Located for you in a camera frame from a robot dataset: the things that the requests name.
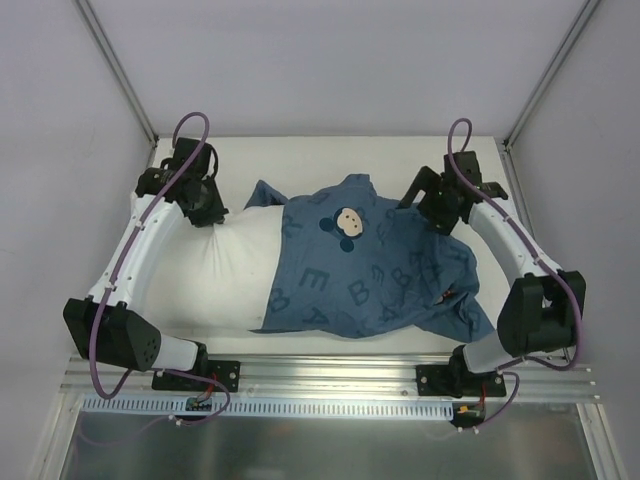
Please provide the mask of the white pillow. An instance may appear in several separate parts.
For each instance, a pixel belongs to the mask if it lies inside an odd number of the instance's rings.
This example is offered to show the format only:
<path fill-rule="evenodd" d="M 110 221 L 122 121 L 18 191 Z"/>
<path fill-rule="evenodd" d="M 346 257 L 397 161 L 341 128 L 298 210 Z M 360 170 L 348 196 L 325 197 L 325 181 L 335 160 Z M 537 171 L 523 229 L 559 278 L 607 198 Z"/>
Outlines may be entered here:
<path fill-rule="evenodd" d="M 282 244 L 282 206 L 249 207 L 223 223 L 179 223 L 148 288 L 144 316 L 158 327 L 262 327 Z"/>

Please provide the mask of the blue patterned pillowcase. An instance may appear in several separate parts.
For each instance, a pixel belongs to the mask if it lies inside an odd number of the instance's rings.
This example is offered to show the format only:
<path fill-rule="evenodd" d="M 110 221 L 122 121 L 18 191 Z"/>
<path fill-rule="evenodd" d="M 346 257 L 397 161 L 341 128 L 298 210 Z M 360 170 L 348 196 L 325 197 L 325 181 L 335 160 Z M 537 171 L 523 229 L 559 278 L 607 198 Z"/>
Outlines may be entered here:
<path fill-rule="evenodd" d="M 368 175 L 291 198 L 258 181 L 247 204 L 283 209 L 260 332 L 360 339 L 415 326 L 463 343 L 493 332 L 471 249 L 379 196 Z"/>

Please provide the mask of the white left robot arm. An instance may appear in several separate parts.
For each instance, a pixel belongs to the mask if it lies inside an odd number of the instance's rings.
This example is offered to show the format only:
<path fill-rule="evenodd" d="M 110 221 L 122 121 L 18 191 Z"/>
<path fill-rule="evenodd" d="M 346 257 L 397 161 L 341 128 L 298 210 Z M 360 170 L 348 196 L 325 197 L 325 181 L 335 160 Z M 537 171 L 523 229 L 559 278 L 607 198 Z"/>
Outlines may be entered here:
<path fill-rule="evenodd" d="M 92 376 L 100 364 L 127 371 L 174 370 L 188 390 L 208 381 L 199 345 L 168 336 L 143 316 L 160 256 L 183 221 L 220 223 L 224 207 L 212 175 L 146 170 L 131 195 L 129 221 L 104 273 L 83 299 L 71 298 L 63 318 Z"/>

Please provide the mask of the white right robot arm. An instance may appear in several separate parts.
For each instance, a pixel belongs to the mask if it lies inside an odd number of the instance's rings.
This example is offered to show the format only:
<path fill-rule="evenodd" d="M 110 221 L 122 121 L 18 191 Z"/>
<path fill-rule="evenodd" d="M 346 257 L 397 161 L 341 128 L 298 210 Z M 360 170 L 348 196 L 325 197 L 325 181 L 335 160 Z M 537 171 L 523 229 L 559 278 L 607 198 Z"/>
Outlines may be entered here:
<path fill-rule="evenodd" d="M 510 291 L 493 333 L 454 349 L 447 363 L 420 366 L 417 384 L 424 396 L 502 396 L 509 367 L 533 361 L 556 371 L 574 367 L 543 359 L 543 354 L 571 348 L 582 340 L 586 281 L 565 271 L 526 232 L 509 196 L 497 182 L 483 182 L 478 169 L 438 174 L 422 167 L 399 205 L 415 204 L 439 233 L 458 222 L 469 225 L 489 247 Z"/>

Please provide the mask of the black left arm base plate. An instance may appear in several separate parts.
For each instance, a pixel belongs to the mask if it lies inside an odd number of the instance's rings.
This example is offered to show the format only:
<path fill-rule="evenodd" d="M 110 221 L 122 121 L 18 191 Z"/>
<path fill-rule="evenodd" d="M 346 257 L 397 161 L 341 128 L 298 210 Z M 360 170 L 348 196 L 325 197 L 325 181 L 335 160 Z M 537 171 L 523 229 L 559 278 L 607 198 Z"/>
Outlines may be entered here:
<path fill-rule="evenodd" d="M 151 388 L 164 392 L 205 392 L 210 387 L 221 391 L 224 386 L 230 393 L 236 393 L 241 378 L 239 361 L 206 360 L 200 367 L 187 372 L 164 370 L 155 372 Z"/>

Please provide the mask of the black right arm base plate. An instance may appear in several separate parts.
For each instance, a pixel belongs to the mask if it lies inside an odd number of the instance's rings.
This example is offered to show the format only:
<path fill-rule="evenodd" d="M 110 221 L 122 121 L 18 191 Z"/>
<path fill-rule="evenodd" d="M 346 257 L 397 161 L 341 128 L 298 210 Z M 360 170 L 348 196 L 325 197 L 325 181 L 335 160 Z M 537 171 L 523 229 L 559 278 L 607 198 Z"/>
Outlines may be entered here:
<path fill-rule="evenodd" d="M 465 367 L 431 364 L 416 365 L 415 375 L 418 395 L 423 397 L 502 398 L 507 394 L 503 377 L 495 372 L 475 374 Z"/>

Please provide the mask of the aluminium mounting rail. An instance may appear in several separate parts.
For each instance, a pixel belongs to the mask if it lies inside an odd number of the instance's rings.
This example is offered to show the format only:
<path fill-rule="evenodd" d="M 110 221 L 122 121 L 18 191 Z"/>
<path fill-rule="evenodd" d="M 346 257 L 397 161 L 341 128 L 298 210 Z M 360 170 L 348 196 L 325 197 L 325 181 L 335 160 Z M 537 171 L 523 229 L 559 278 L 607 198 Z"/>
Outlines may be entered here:
<path fill-rule="evenodd" d="M 418 396 L 416 367 L 439 355 L 215 355 L 240 363 L 238 394 L 264 398 L 408 400 Z M 558 372 L 534 362 L 511 367 L 523 403 L 599 403 L 604 394 L 587 366 Z"/>

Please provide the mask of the left aluminium frame post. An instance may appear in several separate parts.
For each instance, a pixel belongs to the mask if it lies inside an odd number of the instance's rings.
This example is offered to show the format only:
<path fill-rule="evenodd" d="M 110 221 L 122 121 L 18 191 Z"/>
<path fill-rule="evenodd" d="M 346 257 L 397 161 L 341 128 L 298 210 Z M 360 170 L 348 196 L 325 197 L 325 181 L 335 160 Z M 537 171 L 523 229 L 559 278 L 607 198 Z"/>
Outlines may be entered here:
<path fill-rule="evenodd" d="M 93 3 L 88 0 L 73 0 L 72 4 L 76 8 L 83 25 L 106 64 L 137 125 L 149 144 L 155 147 L 159 140 L 159 135 L 135 91 Z"/>

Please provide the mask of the aluminium frame post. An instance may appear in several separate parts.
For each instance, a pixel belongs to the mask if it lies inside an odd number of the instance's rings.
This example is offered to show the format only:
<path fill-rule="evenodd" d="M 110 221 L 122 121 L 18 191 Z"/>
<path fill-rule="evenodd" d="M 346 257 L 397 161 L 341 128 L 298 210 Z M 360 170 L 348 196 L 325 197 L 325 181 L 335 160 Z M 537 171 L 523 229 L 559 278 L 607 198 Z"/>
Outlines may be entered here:
<path fill-rule="evenodd" d="M 601 4 L 601 0 L 586 0 L 581 3 L 578 12 L 562 36 L 553 55 L 502 142 L 507 152 L 513 149 L 516 141 L 527 126 L 529 119 L 535 113 L 536 108 L 553 85 Z"/>
<path fill-rule="evenodd" d="M 155 147 L 159 140 L 159 135 L 135 91 L 93 3 L 88 0 L 73 0 L 72 4 L 76 8 L 83 25 L 106 64 L 137 125 L 149 144 Z"/>

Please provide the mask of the right aluminium frame post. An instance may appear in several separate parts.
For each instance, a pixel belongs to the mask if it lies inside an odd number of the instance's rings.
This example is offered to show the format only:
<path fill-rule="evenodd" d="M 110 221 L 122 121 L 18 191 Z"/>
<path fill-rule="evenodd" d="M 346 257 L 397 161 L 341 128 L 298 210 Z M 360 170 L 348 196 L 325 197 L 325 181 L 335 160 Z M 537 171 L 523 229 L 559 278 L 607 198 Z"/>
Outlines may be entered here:
<path fill-rule="evenodd" d="M 601 4 L 601 0 L 586 0 L 581 3 L 578 12 L 562 36 L 553 55 L 502 142 L 507 152 L 513 149 L 516 141 L 527 126 L 529 119 L 535 113 L 536 108 L 553 85 Z"/>

